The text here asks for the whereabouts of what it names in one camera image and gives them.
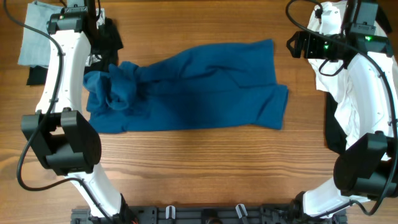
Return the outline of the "dark blue t-shirt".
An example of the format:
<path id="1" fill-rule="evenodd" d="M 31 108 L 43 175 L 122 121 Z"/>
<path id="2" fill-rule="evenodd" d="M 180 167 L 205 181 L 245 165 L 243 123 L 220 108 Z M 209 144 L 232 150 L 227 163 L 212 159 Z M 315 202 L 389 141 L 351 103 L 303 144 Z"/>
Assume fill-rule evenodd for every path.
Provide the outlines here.
<path id="1" fill-rule="evenodd" d="M 271 40 L 202 45 L 146 67 L 110 65 L 87 73 L 83 84 L 99 133 L 280 129 L 289 98 L 276 80 Z"/>

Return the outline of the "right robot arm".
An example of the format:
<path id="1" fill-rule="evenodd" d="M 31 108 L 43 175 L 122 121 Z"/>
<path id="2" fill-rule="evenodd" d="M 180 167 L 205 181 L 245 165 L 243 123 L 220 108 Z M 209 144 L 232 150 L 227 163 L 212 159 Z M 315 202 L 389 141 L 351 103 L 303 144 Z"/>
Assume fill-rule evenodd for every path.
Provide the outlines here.
<path id="1" fill-rule="evenodd" d="M 376 1 L 316 2 L 308 26 L 287 41 L 306 58 L 319 90 L 336 101 L 346 134 L 333 177 L 300 194 L 300 218 L 326 219 L 352 205 L 397 197 L 397 69 L 391 26 Z"/>

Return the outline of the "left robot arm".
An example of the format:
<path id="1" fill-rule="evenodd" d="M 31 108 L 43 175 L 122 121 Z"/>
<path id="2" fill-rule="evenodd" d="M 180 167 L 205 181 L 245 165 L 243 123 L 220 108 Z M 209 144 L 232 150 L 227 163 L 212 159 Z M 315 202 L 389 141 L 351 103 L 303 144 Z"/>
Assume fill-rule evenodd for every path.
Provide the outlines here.
<path id="1" fill-rule="evenodd" d="M 99 134 L 82 115 L 83 76 L 91 46 L 99 39 L 99 8 L 99 1 L 68 1 L 59 13 L 50 16 L 43 34 L 50 41 L 47 79 L 35 113 L 22 118 L 27 144 L 17 165 L 17 181 L 33 192 L 71 182 L 90 206 L 90 222 L 137 223 L 100 164 Z M 22 180 L 22 165 L 28 149 L 43 168 L 63 180 L 44 187 L 27 186 Z"/>

